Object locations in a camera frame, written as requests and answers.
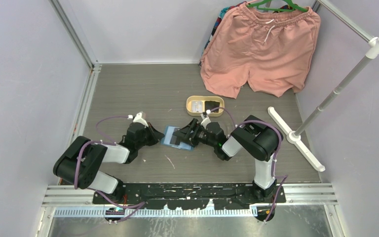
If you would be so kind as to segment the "blue card holder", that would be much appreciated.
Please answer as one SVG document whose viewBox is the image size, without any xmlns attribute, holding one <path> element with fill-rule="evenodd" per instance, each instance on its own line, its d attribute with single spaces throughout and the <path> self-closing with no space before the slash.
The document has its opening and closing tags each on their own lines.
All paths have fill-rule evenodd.
<svg viewBox="0 0 379 237">
<path fill-rule="evenodd" d="M 173 132 L 176 131 L 176 130 L 178 130 L 178 129 L 179 129 L 179 127 L 166 126 L 165 131 L 164 131 L 165 137 L 161 140 L 161 144 L 177 149 L 176 146 L 173 146 L 173 145 L 170 144 L 170 140 L 171 140 L 171 136 L 172 136 Z"/>
</svg>

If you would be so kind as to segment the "dark card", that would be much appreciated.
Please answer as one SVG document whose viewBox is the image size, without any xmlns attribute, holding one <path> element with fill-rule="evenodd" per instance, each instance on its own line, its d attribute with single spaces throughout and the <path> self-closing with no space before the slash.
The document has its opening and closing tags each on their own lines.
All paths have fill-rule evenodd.
<svg viewBox="0 0 379 237">
<path fill-rule="evenodd" d="M 172 134 L 170 144 L 173 146 L 180 146 L 181 144 L 181 138 Z"/>
</svg>

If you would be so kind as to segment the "white credit card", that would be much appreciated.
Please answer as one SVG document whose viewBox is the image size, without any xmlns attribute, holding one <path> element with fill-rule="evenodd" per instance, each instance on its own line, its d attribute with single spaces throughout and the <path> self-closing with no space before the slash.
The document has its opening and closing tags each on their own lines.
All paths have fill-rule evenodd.
<svg viewBox="0 0 379 237">
<path fill-rule="evenodd" d="M 190 103 L 191 112 L 202 113 L 204 112 L 204 102 L 199 100 L 193 100 Z"/>
</svg>

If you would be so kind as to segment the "black credit card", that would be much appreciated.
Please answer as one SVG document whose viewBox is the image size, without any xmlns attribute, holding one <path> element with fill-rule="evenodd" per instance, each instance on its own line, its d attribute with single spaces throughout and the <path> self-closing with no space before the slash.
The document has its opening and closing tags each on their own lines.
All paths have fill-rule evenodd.
<svg viewBox="0 0 379 237">
<path fill-rule="evenodd" d="M 204 106 L 205 106 L 205 111 L 210 111 L 212 113 L 218 113 L 219 112 L 218 107 L 220 106 L 220 102 L 218 102 L 218 101 L 205 101 Z"/>
</svg>

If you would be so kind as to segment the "beige oval tray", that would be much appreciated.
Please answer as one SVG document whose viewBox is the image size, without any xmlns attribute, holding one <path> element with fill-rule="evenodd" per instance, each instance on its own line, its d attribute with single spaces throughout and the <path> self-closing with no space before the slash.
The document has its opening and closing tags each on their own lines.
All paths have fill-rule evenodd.
<svg viewBox="0 0 379 237">
<path fill-rule="evenodd" d="M 186 100 L 187 113 L 192 117 L 198 117 L 203 112 L 210 110 L 212 117 L 220 117 L 224 110 L 216 109 L 217 107 L 224 107 L 224 99 L 219 96 L 190 96 Z"/>
</svg>

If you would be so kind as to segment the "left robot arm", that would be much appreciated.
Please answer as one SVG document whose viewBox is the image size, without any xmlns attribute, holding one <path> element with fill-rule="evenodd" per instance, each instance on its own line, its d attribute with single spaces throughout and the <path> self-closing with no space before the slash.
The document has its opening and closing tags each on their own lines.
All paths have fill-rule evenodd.
<svg viewBox="0 0 379 237">
<path fill-rule="evenodd" d="M 122 181 L 100 171 L 103 163 L 129 164 L 145 146 L 156 145 L 164 138 L 150 123 L 133 122 L 119 143 L 92 141 L 77 137 L 53 166 L 53 174 L 77 189 L 93 189 L 105 193 L 113 204 L 120 203 Z"/>
</svg>

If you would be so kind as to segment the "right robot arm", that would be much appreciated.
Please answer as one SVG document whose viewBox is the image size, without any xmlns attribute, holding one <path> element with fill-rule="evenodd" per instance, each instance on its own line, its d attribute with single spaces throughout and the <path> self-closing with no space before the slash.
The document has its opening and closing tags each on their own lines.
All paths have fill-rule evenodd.
<svg viewBox="0 0 379 237">
<path fill-rule="evenodd" d="M 210 146 L 216 156 L 225 161 L 241 150 L 247 151 L 255 159 L 253 186 L 256 200 L 265 203 L 273 197 L 277 182 L 276 155 L 283 135 L 272 125 L 250 115 L 227 136 L 217 122 L 211 122 L 205 116 L 202 121 L 193 119 L 187 126 L 175 130 L 173 135 L 192 147 L 200 143 Z"/>
</svg>

